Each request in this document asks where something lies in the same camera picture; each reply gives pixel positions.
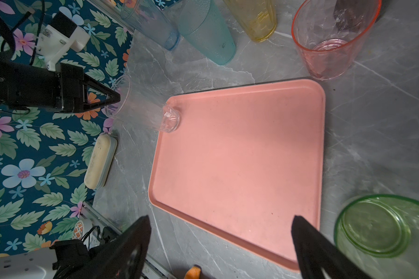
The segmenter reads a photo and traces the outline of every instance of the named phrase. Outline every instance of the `blue plastic cup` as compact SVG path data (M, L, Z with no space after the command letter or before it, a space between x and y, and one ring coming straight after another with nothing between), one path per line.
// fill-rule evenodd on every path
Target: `blue plastic cup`
M121 19L167 50L172 50L180 40L177 28L169 22L153 0L124 1Z
M180 14L179 32L216 64L227 64L235 56L235 42L213 0L188 1Z

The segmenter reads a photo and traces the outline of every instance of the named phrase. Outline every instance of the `clear plastic cup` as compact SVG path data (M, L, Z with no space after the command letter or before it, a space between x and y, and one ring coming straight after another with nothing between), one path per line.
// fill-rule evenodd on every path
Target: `clear plastic cup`
M295 14L292 37L310 75L343 74L362 49L382 0L306 0Z
M235 42L213 0L188 1L180 14L179 32L216 64L227 64L235 56Z
M121 9L121 19L167 50L172 50L180 34L157 8L153 0L126 0Z
M177 110L155 98L148 98L141 92L143 84L132 86L130 75L119 77L112 90L121 95L121 101L104 107L107 117L124 123L137 123L160 132L173 132L180 121Z

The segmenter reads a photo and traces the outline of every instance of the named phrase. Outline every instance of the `soap bar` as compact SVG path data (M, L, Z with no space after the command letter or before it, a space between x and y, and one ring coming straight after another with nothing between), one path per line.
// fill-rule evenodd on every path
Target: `soap bar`
M87 188L99 189L104 186L116 150L117 140L108 134L102 134L96 139L84 177Z

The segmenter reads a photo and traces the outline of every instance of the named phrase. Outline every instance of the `drinking glass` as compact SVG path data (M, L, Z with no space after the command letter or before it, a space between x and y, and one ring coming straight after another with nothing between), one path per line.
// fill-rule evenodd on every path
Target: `drinking glass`
M132 85L130 75L119 77L112 90L121 95L121 101L104 108L107 117L124 123L138 123L160 132L173 132L180 121L179 112L166 103L142 94L143 84Z
M254 42L263 42L275 32L273 0L223 0L237 22Z
M180 14L179 32L216 64L227 64L235 56L235 42L213 0L188 1Z
M310 75L333 79L352 64L379 15L382 0L306 0L292 37Z
M153 0L126 0L121 19L167 50L172 50L180 34L157 8Z

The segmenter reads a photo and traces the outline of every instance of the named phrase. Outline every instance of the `orange object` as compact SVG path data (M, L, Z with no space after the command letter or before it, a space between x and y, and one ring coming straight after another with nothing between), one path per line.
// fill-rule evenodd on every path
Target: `orange object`
M295 215L319 228L323 88L312 80L171 97L181 120L159 133L155 206L292 271Z
M201 269L197 266L193 266L188 272L186 272L184 279L199 279Z

